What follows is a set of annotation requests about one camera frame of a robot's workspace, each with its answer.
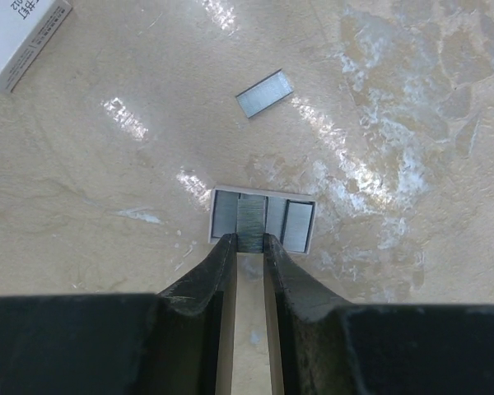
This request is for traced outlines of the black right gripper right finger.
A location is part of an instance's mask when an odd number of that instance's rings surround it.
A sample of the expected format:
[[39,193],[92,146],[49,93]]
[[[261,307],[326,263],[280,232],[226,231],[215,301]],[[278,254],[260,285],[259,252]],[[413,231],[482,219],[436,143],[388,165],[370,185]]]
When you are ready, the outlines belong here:
[[494,394],[494,304],[354,304],[263,237],[276,394]]

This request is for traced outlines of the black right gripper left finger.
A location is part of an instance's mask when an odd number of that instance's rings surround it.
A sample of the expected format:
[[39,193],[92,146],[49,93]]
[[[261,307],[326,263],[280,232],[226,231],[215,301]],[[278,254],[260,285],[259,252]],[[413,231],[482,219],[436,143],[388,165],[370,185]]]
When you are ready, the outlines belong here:
[[0,297],[0,394],[228,394],[238,241],[159,293]]

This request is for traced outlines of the grey staple tray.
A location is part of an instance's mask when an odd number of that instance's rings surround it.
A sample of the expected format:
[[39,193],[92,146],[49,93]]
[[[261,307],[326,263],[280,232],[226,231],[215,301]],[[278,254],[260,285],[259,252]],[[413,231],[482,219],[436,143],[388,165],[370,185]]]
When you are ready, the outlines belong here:
[[262,189],[217,186],[212,190],[208,240],[237,234],[240,253],[261,253],[263,236],[273,235],[290,253],[307,254],[315,223],[311,196]]

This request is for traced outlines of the grey staple strip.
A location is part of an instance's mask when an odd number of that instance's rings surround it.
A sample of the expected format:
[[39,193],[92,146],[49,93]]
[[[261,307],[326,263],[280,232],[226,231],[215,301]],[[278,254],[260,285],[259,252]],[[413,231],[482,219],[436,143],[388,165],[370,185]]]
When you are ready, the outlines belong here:
[[266,216],[265,197],[240,198],[236,233],[239,253],[262,253]]
[[248,119],[264,111],[293,92],[291,83],[282,69],[275,71],[236,96]]

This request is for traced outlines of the white staple box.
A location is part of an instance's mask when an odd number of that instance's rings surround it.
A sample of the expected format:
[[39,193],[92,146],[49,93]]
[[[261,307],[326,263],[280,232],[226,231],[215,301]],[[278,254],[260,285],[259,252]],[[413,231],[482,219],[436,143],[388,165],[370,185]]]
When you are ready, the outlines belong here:
[[0,0],[0,93],[12,92],[71,10],[67,1]]

